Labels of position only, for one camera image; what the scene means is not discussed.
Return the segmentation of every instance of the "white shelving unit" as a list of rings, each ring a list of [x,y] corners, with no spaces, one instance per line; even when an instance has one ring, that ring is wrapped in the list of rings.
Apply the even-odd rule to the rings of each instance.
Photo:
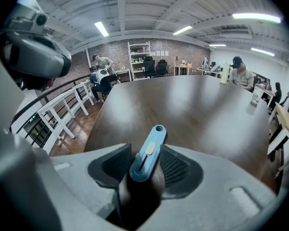
[[[139,61],[139,58],[144,59],[146,56],[151,55],[151,47],[150,47],[150,41],[148,41],[145,44],[130,44],[128,42],[128,49],[129,49],[129,57],[130,57],[130,69],[131,69],[131,76],[133,80],[140,80],[145,79],[145,77],[141,76],[137,78],[135,76],[135,73],[141,73],[142,70],[139,70],[139,68],[143,67],[143,60]]]

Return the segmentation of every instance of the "black cap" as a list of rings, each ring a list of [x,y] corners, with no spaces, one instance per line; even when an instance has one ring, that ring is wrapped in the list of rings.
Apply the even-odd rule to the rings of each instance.
[[[240,67],[241,63],[242,63],[242,58],[239,56],[236,56],[233,58],[233,65],[231,65],[233,68],[238,68]]]
[[[98,56],[98,55],[93,55],[92,60],[95,61],[95,58],[96,58],[97,56]]]

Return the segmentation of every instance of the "fluorescent light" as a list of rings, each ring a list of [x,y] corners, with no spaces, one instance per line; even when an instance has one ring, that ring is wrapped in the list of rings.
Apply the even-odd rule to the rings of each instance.
[[[235,19],[257,19],[280,23],[281,19],[277,16],[264,14],[264,13],[234,13],[233,18]]]
[[[102,33],[102,35],[104,37],[108,36],[109,34],[107,33],[105,27],[103,26],[103,23],[100,21],[100,22],[97,22],[97,23],[94,23],[95,26],[97,27],[97,29],[100,30],[100,32]]]
[[[270,55],[270,56],[275,56],[274,53],[271,53],[271,52],[268,52],[268,51],[263,51],[263,50],[259,50],[259,49],[256,49],[256,48],[252,48],[251,50],[252,51],[256,51],[256,52],[260,52],[260,53],[263,53],[263,54],[267,54],[267,55]]]
[[[225,44],[209,44],[210,47],[226,47]]]
[[[186,30],[189,30],[189,29],[192,29],[192,27],[191,26],[184,27],[183,29],[175,32],[173,35],[178,35],[179,33],[183,33],[183,32],[185,32]]]

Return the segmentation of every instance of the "white bottle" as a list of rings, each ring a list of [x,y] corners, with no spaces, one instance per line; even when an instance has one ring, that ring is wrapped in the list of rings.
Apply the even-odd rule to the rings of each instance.
[[[222,76],[221,76],[221,83],[222,84],[226,84],[227,80],[228,80],[228,75],[229,75],[229,69],[230,69],[230,65],[229,64],[225,64],[223,67],[223,72],[222,72]]]

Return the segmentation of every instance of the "ceiling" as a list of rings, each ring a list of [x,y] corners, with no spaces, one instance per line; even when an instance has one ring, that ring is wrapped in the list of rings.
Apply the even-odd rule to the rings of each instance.
[[[53,37],[72,53],[102,43],[133,38],[174,39],[208,47],[225,43],[229,49],[251,47],[274,52],[287,65],[289,30],[285,23],[237,20],[232,13],[281,12],[270,0],[37,0],[50,17]],[[94,23],[102,21],[109,37]],[[180,35],[173,33],[192,26]]]

